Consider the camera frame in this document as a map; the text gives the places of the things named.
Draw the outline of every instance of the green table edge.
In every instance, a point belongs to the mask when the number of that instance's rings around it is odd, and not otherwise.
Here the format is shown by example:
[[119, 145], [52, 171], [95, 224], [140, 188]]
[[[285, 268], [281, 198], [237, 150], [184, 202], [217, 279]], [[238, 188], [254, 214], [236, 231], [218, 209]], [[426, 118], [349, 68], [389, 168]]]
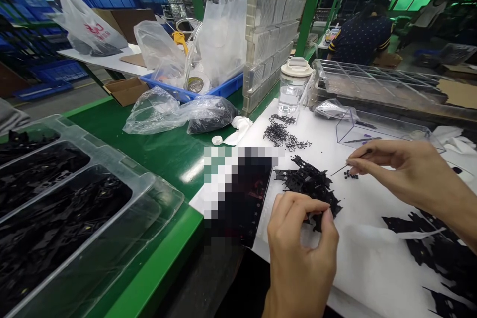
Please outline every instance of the green table edge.
[[[252, 121], [255, 121], [270, 102], [278, 97], [279, 88], [280, 82], [272, 88], [250, 115]], [[66, 112], [63, 116], [71, 117], [111, 100], [113, 100], [112, 97], [100, 99]], [[203, 228], [203, 215], [188, 206], [186, 202], [182, 205], [187, 205], [183, 216], [117, 297], [105, 318], [153, 316], [202, 234], [200, 228]], [[168, 252], [166, 255], [168, 257], [163, 257], [163, 252]]]

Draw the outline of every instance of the cap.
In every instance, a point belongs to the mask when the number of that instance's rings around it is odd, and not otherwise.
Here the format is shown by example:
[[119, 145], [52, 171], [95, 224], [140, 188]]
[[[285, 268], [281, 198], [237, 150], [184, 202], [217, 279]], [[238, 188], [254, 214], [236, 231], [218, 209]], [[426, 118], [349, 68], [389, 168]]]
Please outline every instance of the cap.
[[313, 73], [313, 68], [310, 67], [308, 61], [303, 57], [292, 57], [288, 59], [287, 63], [281, 67], [282, 73], [291, 77], [310, 77]]

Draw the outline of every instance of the white tissue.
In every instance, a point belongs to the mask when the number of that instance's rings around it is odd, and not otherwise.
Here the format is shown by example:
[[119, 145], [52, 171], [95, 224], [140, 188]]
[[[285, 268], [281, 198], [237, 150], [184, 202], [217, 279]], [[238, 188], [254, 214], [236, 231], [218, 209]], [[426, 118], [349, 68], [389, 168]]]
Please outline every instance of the white tissue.
[[477, 155], [476, 145], [466, 137], [462, 137], [462, 129], [453, 126], [439, 126], [434, 132], [437, 140], [444, 145], [444, 148], [455, 151], [459, 154]]
[[247, 117], [237, 116], [232, 121], [232, 127], [237, 128], [235, 133], [230, 134], [223, 143], [235, 146], [243, 138], [248, 129], [252, 126], [253, 122]]
[[353, 242], [360, 246], [367, 248], [380, 248], [388, 244], [396, 244], [400, 239], [424, 239], [426, 237], [435, 235], [446, 228], [440, 228], [430, 232], [405, 232], [395, 233], [392, 230], [377, 228], [370, 225], [348, 225], [345, 228], [346, 235], [348, 235]]

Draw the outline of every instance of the dark hair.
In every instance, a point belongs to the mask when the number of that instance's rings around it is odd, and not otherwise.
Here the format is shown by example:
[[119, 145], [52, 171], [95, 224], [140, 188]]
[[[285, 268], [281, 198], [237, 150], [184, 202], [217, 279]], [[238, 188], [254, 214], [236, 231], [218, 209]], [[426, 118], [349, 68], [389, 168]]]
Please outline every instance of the dark hair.
[[362, 9], [355, 18], [357, 21], [364, 21], [371, 17], [373, 12], [378, 16], [386, 16], [389, 5], [389, 0], [372, 0], [366, 4], [364, 9]]

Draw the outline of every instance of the yellow clip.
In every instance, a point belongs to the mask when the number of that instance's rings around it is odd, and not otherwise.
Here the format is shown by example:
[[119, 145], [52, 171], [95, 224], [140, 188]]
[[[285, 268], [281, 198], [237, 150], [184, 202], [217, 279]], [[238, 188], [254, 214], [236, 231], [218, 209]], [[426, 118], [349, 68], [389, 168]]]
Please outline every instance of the yellow clip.
[[184, 51], [185, 51], [185, 54], [187, 55], [188, 52], [189, 52], [189, 49], [187, 48], [187, 44], [185, 43], [184, 34], [182, 32], [179, 32], [179, 31], [174, 31], [172, 35], [174, 37], [174, 42], [177, 45], [181, 44], [182, 46], [184, 46]]

